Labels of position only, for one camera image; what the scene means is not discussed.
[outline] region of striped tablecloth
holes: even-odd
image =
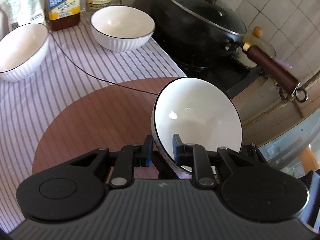
[[[79,26],[53,35],[75,64],[105,80],[129,85],[135,80],[146,80],[137,88],[147,90],[146,84],[153,86],[147,80],[155,78],[152,80],[158,87],[152,92],[156,92],[163,86],[159,82],[162,78],[185,76],[152,39],[141,48],[125,53],[102,48],[94,40],[84,17]],[[32,174],[38,145],[50,124],[80,98],[107,86],[116,87],[78,70],[50,39],[49,52],[33,76],[14,83],[0,80],[0,227],[6,232],[24,220],[16,201],[16,189]]]

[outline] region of black wire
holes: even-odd
[[[80,69],[82,72],[86,73],[88,76],[90,77],[93,77],[97,80],[100,80],[100,81],[103,81],[103,82],[107,82],[107,83],[110,83],[110,84],[113,84],[113,85],[116,85],[116,86],[119,86],[119,87],[123,87],[123,88],[128,88],[128,89],[131,89],[131,90],[134,90],[134,91],[139,91],[139,92],[143,92],[143,93],[147,93],[147,94],[151,94],[151,95],[158,95],[156,93],[152,93],[152,92],[148,92],[148,91],[144,91],[144,90],[139,90],[139,89],[135,89],[135,88],[131,88],[131,87],[126,87],[126,86],[123,86],[123,85],[119,85],[117,83],[114,83],[114,82],[111,82],[111,81],[108,81],[108,80],[105,80],[105,79],[101,79],[101,78],[98,78],[98,77],[95,77],[91,74],[89,74],[88,72],[86,72],[85,70],[83,70],[82,68],[80,68],[76,63],[74,63],[71,58],[62,50],[62,48],[60,47],[59,43],[56,41],[56,39],[54,38],[53,34],[51,32],[49,32],[50,35],[52,36],[54,42],[57,44],[57,46],[59,47],[59,49],[61,50],[61,52],[63,53],[63,55],[65,55],[67,57],[68,60],[70,60],[70,62],[75,65],[78,69]]]

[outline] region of tiled wall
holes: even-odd
[[[277,52],[277,58],[292,65],[289,70],[307,81],[320,70],[320,0],[223,0],[251,31],[264,30],[263,38]],[[300,104],[304,115],[320,106],[320,83],[309,90],[309,100]],[[268,80],[239,111],[243,124],[280,101],[273,82]],[[293,104],[288,104],[264,120],[244,130],[244,142],[261,144],[300,120]]]

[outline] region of white bowl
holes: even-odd
[[[49,32],[40,23],[22,25],[0,41],[0,78],[19,81],[30,77],[47,54]]]
[[[158,150],[174,160],[172,136],[209,151],[225,146],[239,152],[242,127],[238,112],[214,85],[184,77],[167,84],[154,105],[151,130]]]
[[[155,22],[143,11],[128,6],[108,6],[91,17],[91,30],[96,41],[114,52],[137,49],[155,30]]]

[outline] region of pan handle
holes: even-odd
[[[303,103],[308,99],[307,92],[302,88],[298,88],[300,85],[299,80],[282,68],[257,45],[251,45],[246,42],[243,45],[242,50],[247,54],[249,59],[257,63],[258,66],[262,67],[271,77],[273,77],[288,94],[294,95],[298,102]],[[298,98],[299,92],[304,93],[303,99]]]

